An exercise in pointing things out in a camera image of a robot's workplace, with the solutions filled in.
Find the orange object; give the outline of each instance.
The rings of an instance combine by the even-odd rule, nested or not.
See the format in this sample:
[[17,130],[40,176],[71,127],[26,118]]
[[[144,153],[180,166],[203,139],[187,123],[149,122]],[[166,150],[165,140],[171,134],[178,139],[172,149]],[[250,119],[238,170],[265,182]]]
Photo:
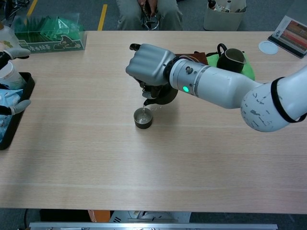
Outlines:
[[97,222],[109,222],[111,218],[110,211],[107,210],[88,210],[91,221],[94,223]]

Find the white coaster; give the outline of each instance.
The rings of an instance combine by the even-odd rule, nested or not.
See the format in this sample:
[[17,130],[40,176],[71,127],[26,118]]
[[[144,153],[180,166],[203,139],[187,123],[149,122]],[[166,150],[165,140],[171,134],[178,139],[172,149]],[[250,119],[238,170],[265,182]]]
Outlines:
[[265,54],[277,54],[278,52],[278,46],[269,41],[260,42],[258,48]]

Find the lid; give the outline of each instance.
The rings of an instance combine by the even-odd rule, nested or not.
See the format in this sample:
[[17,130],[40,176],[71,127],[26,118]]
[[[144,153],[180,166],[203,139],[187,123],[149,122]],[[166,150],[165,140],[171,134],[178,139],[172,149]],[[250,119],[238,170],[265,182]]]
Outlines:
[[13,64],[8,62],[8,64],[5,67],[3,67],[0,71],[0,79],[8,78],[13,71],[14,71]]
[[258,48],[265,54],[277,54],[278,52],[278,46],[270,41],[260,42]]

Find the metal bar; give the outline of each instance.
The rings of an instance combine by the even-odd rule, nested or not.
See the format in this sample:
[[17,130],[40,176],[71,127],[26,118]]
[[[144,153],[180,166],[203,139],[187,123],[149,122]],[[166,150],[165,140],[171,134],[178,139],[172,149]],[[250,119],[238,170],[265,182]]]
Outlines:
[[108,229],[211,229],[211,230],[277,230],[276,224],[199,224],[199,223],[65,223],[36,222],[31,228],[108,228]]
[[[129,223],[152,223],[152,219],[133,219],[128,218]],[[177,219],[155,219],[155,223],[178,223]]]

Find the black strap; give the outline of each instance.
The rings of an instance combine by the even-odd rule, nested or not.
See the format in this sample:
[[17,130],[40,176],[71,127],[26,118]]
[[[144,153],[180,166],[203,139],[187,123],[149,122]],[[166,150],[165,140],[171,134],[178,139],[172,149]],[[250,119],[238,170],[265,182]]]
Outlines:
[[0,115],[12,115],[12,111],[10,108],[0,105]]
[[283,108],[283,106],[282,106],[282,104],[279,100],[279,96],[278,96],[278,92],[277,92],[277,83],[282,78],[284,78],[284,77],[281,77],[281,78],[274,80],[271,84],[271,96],[272,96],[272,100],[273,100],[273,104],[275,105],[275,108],[279,112],[280,116],[282,116],[282,118],[285,119],[285,121],[287,121],[289,123],[297,123],[297,122],[304,121],[306,116],[307,116],[307,113],[302,115],[297,121],[295,121],[284,110],[284,108]]

